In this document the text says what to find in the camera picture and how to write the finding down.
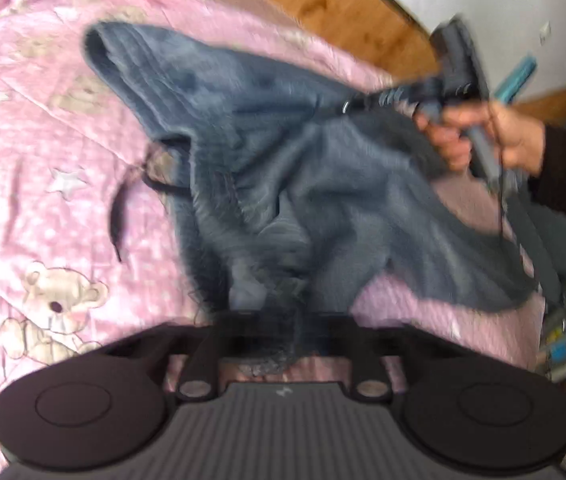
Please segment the grey sweatpants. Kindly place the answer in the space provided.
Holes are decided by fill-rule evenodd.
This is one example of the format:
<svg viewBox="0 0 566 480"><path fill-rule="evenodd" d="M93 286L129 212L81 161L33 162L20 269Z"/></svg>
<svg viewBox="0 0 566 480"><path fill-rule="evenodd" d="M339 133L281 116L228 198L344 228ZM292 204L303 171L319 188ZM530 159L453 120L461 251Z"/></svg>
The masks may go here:
<svg viewBox="0 0 566 480"><path fill-rule="evenodd" d="M309 318L348 311L386 270L489 313L536 291L513 243L441 203L442 160L394 110L336 116L353 95L338 81L151 25L94 24L84 53L172 157L167 202L206 314L274 329L243 354L248 374L286 370Z"/></svg>

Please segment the pink teddy bear quilt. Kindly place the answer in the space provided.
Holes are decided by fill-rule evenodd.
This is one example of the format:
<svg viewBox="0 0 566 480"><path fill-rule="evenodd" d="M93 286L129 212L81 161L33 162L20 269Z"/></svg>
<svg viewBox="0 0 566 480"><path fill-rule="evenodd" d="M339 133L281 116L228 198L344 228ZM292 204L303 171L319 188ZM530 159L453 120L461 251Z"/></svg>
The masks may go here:
<svg viewBox="0 0 566 480"><path fill-rule="evenodd" d="M175 217L139 177L166 179L170 157L85 62L97 21L177 29L355 88L391 80L268 0L0 0L0 391L143 328L207 318Z"/></svg>

